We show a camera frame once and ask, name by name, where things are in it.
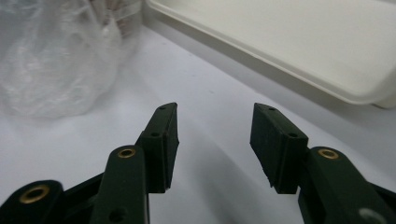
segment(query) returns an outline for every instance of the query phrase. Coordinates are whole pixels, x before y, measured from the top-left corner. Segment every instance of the screw hole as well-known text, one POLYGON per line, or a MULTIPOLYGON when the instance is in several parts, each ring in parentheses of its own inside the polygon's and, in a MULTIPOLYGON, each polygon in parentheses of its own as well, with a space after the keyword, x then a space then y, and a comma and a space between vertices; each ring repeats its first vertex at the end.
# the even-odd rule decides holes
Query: screw hole
POLYGON ((20 197, 21 203, 35 203, 43 199, 50 192, 47 185, 38 185, 26 190, 20 197))
POLYGON ((133 148, 132 149, 126 148, 119 152, 119 157, 124 158, 124 159, 130 158, 130 157, 134 156, 135 153, 136 153, 136 150, 134 150, 133 148))
POLYGON ((122 222, 126 217, 127 211, 125 208, 116 208, 108 216, 108 220, 113 223, 122 222))

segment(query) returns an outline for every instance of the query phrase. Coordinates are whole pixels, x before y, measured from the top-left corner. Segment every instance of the white surface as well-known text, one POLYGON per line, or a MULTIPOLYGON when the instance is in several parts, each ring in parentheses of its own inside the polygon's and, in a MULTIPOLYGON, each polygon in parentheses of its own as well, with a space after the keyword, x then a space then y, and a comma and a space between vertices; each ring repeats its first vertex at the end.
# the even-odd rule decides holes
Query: white surface
POLYGON ((148 2, 346 102, 378 103, 396 92, 394 1, 148 2))
POLYGON ((270 188, 249 146, 256 102, 281 110, 309 146, 340 149, 368 180, 396 191, 396 110, 304 97, 165 24, 153 26, 171 30, 205 60, 144 28, 113 91, 89 113, 49 121, 1 112, 0 203, 36 180, 68 189, 103 172, 110 151, 133 144, 155 108, 169 102, 178 103, 180 145, 172 188, 149 196, 151 223, 303 223, 297 197, 270 188))

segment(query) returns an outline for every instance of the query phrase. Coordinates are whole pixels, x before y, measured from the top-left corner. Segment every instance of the white container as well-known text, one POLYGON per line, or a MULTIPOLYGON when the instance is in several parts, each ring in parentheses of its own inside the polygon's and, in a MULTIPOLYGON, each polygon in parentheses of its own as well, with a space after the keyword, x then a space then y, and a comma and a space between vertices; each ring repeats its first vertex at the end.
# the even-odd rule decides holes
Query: white container
POLYGON ((148 0, 148 4, 343 101, 396 106, 392 1, 148 0))

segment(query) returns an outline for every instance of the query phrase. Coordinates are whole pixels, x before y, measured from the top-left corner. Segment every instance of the clear plastic bag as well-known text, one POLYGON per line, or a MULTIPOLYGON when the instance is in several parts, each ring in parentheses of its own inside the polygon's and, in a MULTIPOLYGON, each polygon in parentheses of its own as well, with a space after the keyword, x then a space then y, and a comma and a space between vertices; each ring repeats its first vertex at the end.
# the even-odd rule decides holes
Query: clear plastic bag
POLYGON ((120 29, 87 0, 2 0, 0 96, 29 117, 87 111, 113 83, 120 29))

